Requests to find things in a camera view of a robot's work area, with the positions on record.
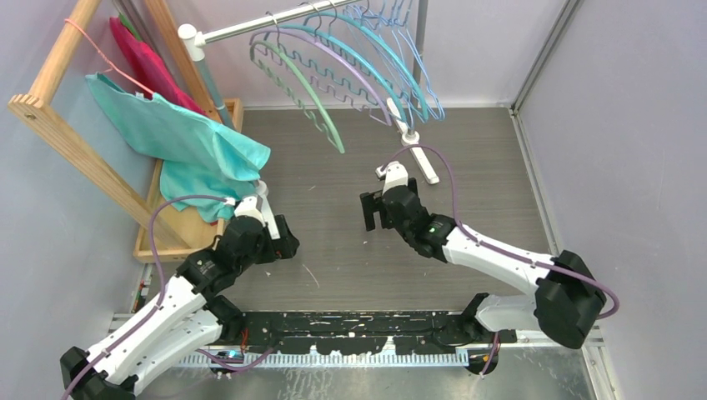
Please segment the green plastic hanger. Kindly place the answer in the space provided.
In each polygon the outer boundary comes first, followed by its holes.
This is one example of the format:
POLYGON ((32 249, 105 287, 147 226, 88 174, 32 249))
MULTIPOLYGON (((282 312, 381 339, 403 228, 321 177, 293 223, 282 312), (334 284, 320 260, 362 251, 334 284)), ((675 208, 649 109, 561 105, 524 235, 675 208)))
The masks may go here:
POLYGON ((295 65, 294 60, 288 56, 286 48, 280 43, 282 30, 278 24, 278 19, 270 12, 267 12, 266 15, 269 21, 273 22, 275 26, 277 35, 276 42, 270 42, 267 38, 257 39, 258 33, 253 33, 249 42, 250 61, 289 97, 293 104, 303 112, 304 116, 313 123, 318 131, 326 136, 327 140, 339 153, 345 153, 345 148, 338 133, 338 129, 329 116, 326 107, 321 103, 310 80, 306 78, 300 68, 295 65), (256 55, 258 51, 264 56, 275 58, 275 61, 279 61, 286 71, 293 74, 298 81, 298 85, 303 89, 304 99, 302 99, 282 77, 275 73, 262 58, 256 55))

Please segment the light blue wire hanger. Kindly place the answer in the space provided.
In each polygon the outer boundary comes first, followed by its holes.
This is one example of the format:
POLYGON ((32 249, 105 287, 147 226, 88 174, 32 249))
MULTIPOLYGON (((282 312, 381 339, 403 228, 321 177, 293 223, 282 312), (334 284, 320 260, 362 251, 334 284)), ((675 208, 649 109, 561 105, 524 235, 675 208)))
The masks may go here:
POLYGON ((428 27, 430 1, 386 1, 389 26, 394 35, 402 38, 410 49, 413 66, 412 76, 417 86, 424 91, 414 95, 418 108, 424 109, 434 120, 446 117, 437 94, 432 89, 430 77, 424 64, 425 39, 428 27))
POLYGON ((424 63, 428 31, 429 1, 396 1, 391 8, 394 38, 409 78, 406 86, 410 110, 417 113, 420 122, 444 120, 445 111, 434 92, 428 69, 424 63))
POLYGON ((389 26, 387 17, 389 9, 385 2, 376 5, 365 1, 360 5, 352 6, 350 12, 354 21, 372 33, 371 35, 364 32, 359 34, 359 39, 363 41, 361 49, 364 54, 371 58, 371 63, 387 79, 399 101, 406 107, 409 121, 420 122, 417 113, 410 110, 406 86, 409 71, 397 48, 393 30, 389 26))

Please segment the purple wavy plastic hanger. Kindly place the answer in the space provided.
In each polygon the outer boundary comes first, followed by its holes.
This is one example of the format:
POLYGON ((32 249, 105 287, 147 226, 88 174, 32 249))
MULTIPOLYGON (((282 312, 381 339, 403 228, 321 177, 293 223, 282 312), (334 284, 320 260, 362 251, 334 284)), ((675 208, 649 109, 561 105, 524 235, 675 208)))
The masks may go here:
MULTIPOLYGON (((281 35, 297 38, 323 52, 340 67, 348 70, 353 80, 338 76, 328 67, 320 67, 312 58, 303 58, 295 50, 287 53, 313 86, 332 95, 342 103, 362 112, 367 110, 372 119, 392 126, 404 123, 406 117, 399 113, 399 101, 389 82, 359 53, 337 38, 321 32, 318 27, 307 25, 281 25, 281 35)), ((257 39, 267 38, 275 29, 258 31, 257 39)))

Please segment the teal wavy plastic hanger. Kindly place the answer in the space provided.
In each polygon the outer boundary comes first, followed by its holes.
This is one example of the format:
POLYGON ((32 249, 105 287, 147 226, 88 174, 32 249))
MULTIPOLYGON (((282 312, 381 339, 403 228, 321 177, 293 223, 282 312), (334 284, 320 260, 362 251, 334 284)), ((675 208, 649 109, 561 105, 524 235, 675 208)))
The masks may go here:
POLYGON ((400 122, 413 126, 426 123, 430 118, 444 117, 444 110, 436 103, 430 107, 426 96, 436 100, 432 90, 422 88, 420 74, 424 72, 422 56, 409 33, 407 21, 410 1, 383 2, 381 8, 349 4, 342 12, 322 12, 316 18, 329 18, 331 23, 341 23, 354 39, 347 44, 328 30, 309 25, 307 16, 300 26, 312 34, 326 50, 343 59, 345 67, 364 76, 364 83, 375 83, 399 105, 406 114, 397 117, 400 122))

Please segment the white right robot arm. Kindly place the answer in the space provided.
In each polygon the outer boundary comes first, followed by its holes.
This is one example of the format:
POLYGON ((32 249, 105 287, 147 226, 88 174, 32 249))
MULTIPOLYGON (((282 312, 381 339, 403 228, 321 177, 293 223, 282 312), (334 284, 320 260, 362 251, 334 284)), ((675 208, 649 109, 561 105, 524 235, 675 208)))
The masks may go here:
POLYGON ((480 234, 452 217, 429 212, 410 178, 359 196, 364 225, 393 229, 418 255, 471 268, 519 290, 514 296, 478 293, 464 309, 459 329, 466 340, 490 341, 502 331, 542 332, 559 345, 578 349, 607 303, 584 260, 528 252, 480 234))

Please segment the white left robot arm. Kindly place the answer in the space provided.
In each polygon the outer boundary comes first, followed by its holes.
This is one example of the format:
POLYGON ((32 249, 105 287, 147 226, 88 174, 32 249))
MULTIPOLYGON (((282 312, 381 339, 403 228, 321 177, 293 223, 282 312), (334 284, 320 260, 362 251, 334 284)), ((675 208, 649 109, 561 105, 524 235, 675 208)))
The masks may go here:
POLYGON ((150 302, 87 350, 60 358, 65 399, 134 399, 156 377, 201 347, 231 344, 245 316, 222 292, 249 267, 293 258, 299 240, 286 217, 270 223, 239 215, 206 248, 187 256, 150 302))

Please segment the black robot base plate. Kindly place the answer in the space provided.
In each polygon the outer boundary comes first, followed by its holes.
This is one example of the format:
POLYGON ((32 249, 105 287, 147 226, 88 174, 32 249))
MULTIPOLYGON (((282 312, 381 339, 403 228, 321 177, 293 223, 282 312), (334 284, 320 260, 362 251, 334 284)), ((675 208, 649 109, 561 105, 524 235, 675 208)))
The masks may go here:
POLYGON ((491 373, 492 343, 516 343, 514 330, 475 328, 450 311, 251 312, 237 335, 218 340, 218 374, 253 364, 260 368, 366 368, 461 366, 491 373))

